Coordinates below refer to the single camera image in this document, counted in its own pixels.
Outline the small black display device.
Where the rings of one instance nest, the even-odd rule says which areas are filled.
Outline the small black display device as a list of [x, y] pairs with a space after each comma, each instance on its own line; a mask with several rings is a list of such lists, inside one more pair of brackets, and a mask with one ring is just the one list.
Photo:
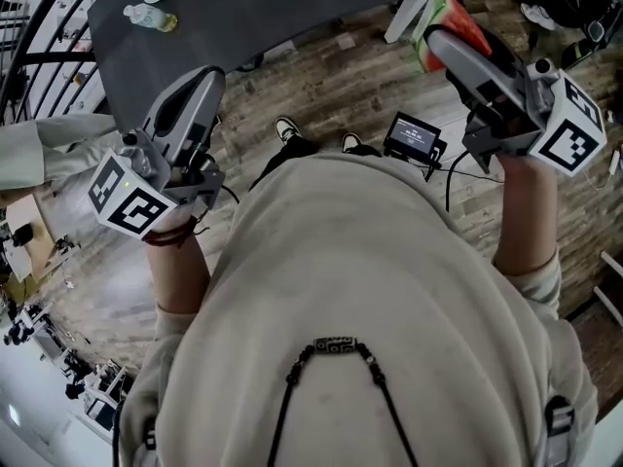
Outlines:
[[440, 134], [440, 128], [398, 112], [383, 143], [384, 155], [440, 168], [439, 161], [447, 149]]

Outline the person's left forearm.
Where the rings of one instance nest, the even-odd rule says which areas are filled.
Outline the person's left forearm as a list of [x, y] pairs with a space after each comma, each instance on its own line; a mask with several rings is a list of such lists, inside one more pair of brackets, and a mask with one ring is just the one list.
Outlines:
[[197, 219], [190, 205], [175, 208], [144, 235], [156, 301], [173, 314], [197, 313], [210, 273], [194, 233]]

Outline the dark grey table top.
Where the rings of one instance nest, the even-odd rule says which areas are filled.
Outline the dark grey table top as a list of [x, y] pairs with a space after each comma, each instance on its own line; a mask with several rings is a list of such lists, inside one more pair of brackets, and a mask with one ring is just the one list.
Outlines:
[[142, 0], [96, 0], [88, 21], [99, 76], [117, 127], [139, 126], [156, 97], [204, 65], [229, 73], [256, 55], [335, 18], [398, 0], [164, 0], [170, 32], [130, 22]]

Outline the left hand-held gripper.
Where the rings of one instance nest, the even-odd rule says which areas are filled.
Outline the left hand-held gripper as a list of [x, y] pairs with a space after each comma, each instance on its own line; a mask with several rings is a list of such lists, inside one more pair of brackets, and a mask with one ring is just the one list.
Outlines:
[[205, 65], [161, 92], [143, 129], [125, 134], [92, 177], [88, 199], [100, 224], [141, 239], [178, 206], [198, 198], [213, 206], [225, 174], [207, 152], [225, 86], [224, 72]]

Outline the person's beige sweatshirt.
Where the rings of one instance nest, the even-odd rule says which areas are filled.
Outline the person's beige sweatshirt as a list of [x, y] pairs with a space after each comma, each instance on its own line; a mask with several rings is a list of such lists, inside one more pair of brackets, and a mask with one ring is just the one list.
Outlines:
[[502, 274], [410, 165], [283, 163], [208, 271], [197, 313], [157, 303], [122, 467], [581, 464], [597, 391], [558, 313], [558, 247]]

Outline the clear plastic drink bottle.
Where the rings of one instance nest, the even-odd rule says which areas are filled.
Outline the clear plastic drink bottle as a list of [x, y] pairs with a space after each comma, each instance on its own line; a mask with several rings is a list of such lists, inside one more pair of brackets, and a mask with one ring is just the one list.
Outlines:
[[133, 25], [155, 29], [164, 33], [172, 31], [178, 22], [175, 15], [165, 13], [145, 3], [127, 5], [124, 7], [123, 14]]

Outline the person's black trousers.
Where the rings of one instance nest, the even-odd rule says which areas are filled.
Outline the person's black trousers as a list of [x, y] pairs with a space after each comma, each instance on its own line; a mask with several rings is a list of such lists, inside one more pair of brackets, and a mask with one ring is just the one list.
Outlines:
[[[311, 142], [302, 136], [291, 138], [283, 148], [273, 156], [266, 167], [259, 175], [259, 177], [251, 184], [250, 190], [252, 190], [264, 177], [269, 175], [272, 171], [277, 169], [283, 163], [298, 158], [304, 158], [308, 156], [312, 156], [319, 151], [319, 146], [314, 142]], [[350, 154], [354, 156], [375, 156], [380, 157], [382, 154], [372, 146], [366, 145], [362, 142], [362, 145], [359, 149], [355, 150], [353, 153], [344, 153]]]

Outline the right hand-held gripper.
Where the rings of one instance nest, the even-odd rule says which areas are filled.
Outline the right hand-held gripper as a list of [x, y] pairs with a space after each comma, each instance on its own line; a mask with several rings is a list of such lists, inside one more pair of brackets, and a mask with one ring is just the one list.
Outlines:
[[484, 172], [504, 154], [532, 157], [574, 176], [606, 145], [599, 105], [549, 59], [525, 63], [491, 31], [479, 53], [447, 28], [426, 29], [429, 50], [467, 91], [471, 108], [462, 144]]

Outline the white sneaker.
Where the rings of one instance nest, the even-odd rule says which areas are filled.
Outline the white sneaker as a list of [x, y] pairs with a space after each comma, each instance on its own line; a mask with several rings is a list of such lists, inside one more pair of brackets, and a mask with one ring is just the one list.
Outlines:
[[521, 3], [520, 11], [530, 22], [549, 31], [554, 31], [556, 29], [556, 22], [552, 20], [547, 12], [540, 6]]

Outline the black metal railing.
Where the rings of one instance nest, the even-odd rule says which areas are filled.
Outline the black metal railing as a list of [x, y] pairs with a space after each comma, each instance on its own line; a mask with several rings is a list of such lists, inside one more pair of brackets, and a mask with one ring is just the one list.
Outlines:
[[96, 0], [0, 0], [0, 126], [108, 113], [88, 12]]

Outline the brown cardboard box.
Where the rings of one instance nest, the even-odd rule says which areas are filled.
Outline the brown cardboard box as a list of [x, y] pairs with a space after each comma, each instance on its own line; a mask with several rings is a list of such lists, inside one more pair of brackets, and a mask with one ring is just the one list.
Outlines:
[[6, 218], [11, 233], [26, 227], [32, 230], [32, 238], [24, 245], [31, 260], [32, 277], [40, 281], [46, 275], [50, 259], [55, 253], [53, 240], [47, 223], [41, 214], [35, 196], [26, 196], [6, 208]]

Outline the red green watermelon slice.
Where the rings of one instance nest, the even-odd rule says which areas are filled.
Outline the red green watermelon slice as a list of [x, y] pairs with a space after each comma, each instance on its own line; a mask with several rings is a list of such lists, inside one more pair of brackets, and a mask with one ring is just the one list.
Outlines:
[[483, 31], [458, 0], [428, 0], [412, 34], [414, 50], [424, 72], [444, 68], [424, 39], [426, 29], [435, 25], [449, 29], [485, 57], [492, 55], [492, 47]]

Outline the white box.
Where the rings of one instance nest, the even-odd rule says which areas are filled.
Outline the white box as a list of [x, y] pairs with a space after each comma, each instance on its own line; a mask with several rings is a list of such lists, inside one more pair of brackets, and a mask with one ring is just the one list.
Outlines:
[[385, 32], [385, 41], [395, 43], [428, 0], [403, 0]]

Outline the person's right forearm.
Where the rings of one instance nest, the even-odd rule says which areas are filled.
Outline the person's right forearm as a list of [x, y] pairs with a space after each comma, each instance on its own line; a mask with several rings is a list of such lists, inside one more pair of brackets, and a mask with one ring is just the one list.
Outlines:
[[557, 251], [557, 175], [534, 158], [498, 155], [497, 160], [504, 180], [494, 264], [504, 275], [520, 276], [542, 268]]

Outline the person's left shoe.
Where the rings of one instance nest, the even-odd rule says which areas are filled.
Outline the person's left shoe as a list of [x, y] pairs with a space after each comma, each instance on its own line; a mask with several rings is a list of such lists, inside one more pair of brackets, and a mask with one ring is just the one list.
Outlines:
[[301, 136], [296, 124], [288, 117], [278, 117], [275, 120], [275, 133], [283, 145], [291, 138]]

